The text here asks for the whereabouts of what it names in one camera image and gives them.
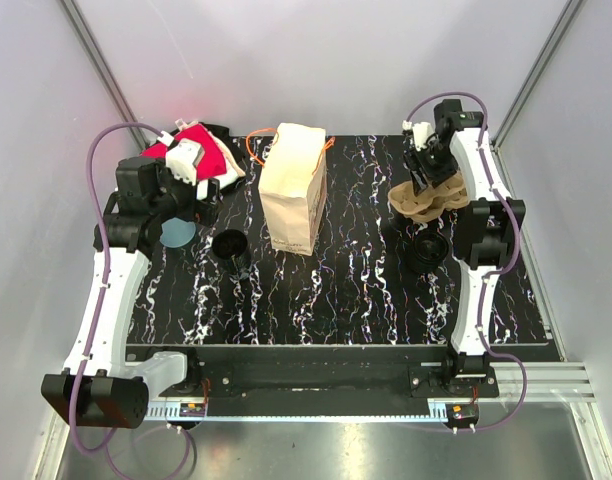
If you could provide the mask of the cream bear paper bag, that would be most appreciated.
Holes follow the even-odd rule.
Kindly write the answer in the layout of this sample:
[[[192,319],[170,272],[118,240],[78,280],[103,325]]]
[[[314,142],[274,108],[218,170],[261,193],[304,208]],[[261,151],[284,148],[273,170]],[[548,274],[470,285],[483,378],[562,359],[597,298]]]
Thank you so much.
[[[266,158],[255,155],[250,146],[261,133],[273,135]],[[325,129],[295,123],[246,136],[248,154],[261,165],[258,192],[274,250],[313,254],[327,199],[326,155],[334,143]]]

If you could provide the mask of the brown pulp cup carrier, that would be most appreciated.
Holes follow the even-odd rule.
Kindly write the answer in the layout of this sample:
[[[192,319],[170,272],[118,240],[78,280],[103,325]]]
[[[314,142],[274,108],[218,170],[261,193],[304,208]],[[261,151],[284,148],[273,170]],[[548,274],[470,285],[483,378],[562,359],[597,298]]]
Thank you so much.
[[[419,194],[414,193],[411,181],[401,183],[388,192],[388,200],[399,214],[417,223],[429,223],[445,211],[458,210],[469,203],[460,172]]]

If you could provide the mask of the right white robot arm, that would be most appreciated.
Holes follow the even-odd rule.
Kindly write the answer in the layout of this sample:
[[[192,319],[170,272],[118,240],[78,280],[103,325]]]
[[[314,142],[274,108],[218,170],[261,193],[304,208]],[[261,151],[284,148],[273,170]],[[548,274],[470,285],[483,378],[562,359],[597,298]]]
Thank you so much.
[[[455,176],[463,180],[466,204],[454,230],[453,256],[461,272],[455,327],[440,366],[416,375],[428,395],[465,397],[481,391],[498,393],[489,329],[499,278],[514,268],[526,213],[511,196],[492,159],[488,112],[463,108],[462,92],[430,97],[432,123],[406,119],[402,130],[410,141],[405,162],[416,196],[438,194]]]

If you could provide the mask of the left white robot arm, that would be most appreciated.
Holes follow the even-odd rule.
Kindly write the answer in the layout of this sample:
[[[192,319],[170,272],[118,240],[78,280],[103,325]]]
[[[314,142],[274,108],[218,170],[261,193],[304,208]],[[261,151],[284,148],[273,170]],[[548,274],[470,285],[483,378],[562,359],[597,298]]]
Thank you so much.
[[[210,226],[220,185],[197,179],[196,160],[132,157],[119,162],[117,188],[98,210],[94,274],[77,339],[59,374],[47,374],[41,394],[70,426],[135,429],[151,400],[172,388],[182,396],[201,386],[202,372],[176,351],[126,363],[137,292],[163,225],[172,219]]]

